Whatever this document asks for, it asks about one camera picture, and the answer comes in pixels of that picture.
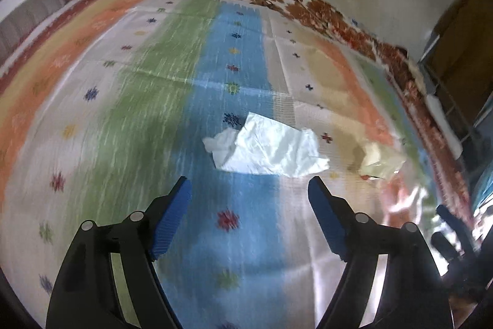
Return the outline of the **colourful striped bed cover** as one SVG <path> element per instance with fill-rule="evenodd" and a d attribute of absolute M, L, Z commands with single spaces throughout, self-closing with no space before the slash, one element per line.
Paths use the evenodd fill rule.
<path fill-rule="evenodd" d="M 179 177 L 187 214 L 155 269 L 186 328 L 314 328 L 344 265 L 308 179 L 218 170 L 202 139 L 249 113 L 317 136 L 322 179 L 380 224 L 441 227 L 431 158 L 384 68 L 264 8 L 74 0 L 1 68 L 1 268 L 38 324 L 84 220 L 117 223 Z M 363 145 L 406 156 L 358 173 Z"/>

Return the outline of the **yellowish plastic snack wrapper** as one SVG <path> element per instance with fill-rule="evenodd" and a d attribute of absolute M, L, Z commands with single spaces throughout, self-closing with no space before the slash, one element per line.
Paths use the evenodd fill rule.
<path fill-rule="evenodd" d="M 378 142 L 367 142 L 363 145 L 364 158 L 359 165 L 358 173 L 370 178 L 391 180 L 403 167 L 406 156 Z"/>

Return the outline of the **grey ribbed bolster pillow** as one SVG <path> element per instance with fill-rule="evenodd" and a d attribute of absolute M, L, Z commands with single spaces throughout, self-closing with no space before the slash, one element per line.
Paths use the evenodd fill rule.
<path fill-rule="evenodd" d="M 7 15 L 0 26 L 0 57 L 3 64 L 42 21 L 60 10 L 64 0 L 26 0 Z"/>

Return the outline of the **white paper sheet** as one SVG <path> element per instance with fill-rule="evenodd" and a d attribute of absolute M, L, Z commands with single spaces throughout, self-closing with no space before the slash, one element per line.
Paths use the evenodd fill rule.
<path fill-rule="evenodd" d="M 225 172 L 302 178 L 329 169 L 312 130 L 257 113 L 249 113 L 240 130 L 228 128 L 202 142 L 215 167 Z"/>

